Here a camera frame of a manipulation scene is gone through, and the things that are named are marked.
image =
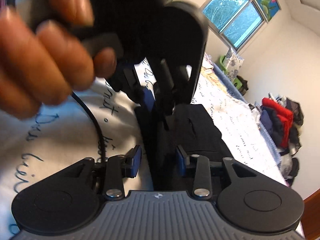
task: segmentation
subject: gray ribbed panel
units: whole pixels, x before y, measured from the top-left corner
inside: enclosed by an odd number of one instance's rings
[[[64,236],[36,236],[22,231],[14,240],[302,240],[291,231],[278,236],[244,233],[222,220],[213,206],[186,192],[132,191],[108,202],[90,225]]]

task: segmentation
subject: wooden door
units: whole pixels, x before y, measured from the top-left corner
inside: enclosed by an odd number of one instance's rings
[[[307,240],[320,237],[320,189],[304,200],[301,223]]]

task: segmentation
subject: silver screw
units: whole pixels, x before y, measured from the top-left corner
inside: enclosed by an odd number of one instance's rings
[[[122,195],[122,192],[119,189],[113,188],[113,189],[107,190],[106,194],[109,197],[116,198],[116,197],[120,197]]]
[[[193,193],[198,197],[207,197],[209,196],[210,191],[206,188],[197,188]]]

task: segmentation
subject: finger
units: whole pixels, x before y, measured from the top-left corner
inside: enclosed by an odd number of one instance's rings
[[[94,80],[93,61],[80,41],[53,21],[41,24],[37,37],[75,90],[86,90]]]
[[[117,60],[113,48],[101,50],[93,60],[94,70],[97,77],[109,78],[116,70]]]
[[[77,25],[91,26],[94,22],[90,0],[49,0],[67,21]]]
[[[41,103],[15,84],[0,65],[0,109],[19,119],[34,116]]]
[[[0,11],[0,56],[4,70],[35,100],[57,105],[71,93],[44,46],[8,7]]]

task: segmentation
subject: black cable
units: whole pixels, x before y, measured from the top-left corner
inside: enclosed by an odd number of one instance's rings
[[[85,103],[74,93],[72,92],[71,95],[75,101],[77,101],[77,103],[85,110],[85,112],[87,113],[87,115],[90,117],[90,119],[92,120],[94,127],[96,128],[98,137],[99,137],[99,144],[100,144],[100,151],[101,151],[101,162],[105,162],[106,161],[106,148],[105,148],[105,144],[104,144],[104,138],[103,138],[103,134],[101,131],[101,127],[97,121],[97,119],[94,117],[93,113],[90,111],[90,109],[85,105]]]

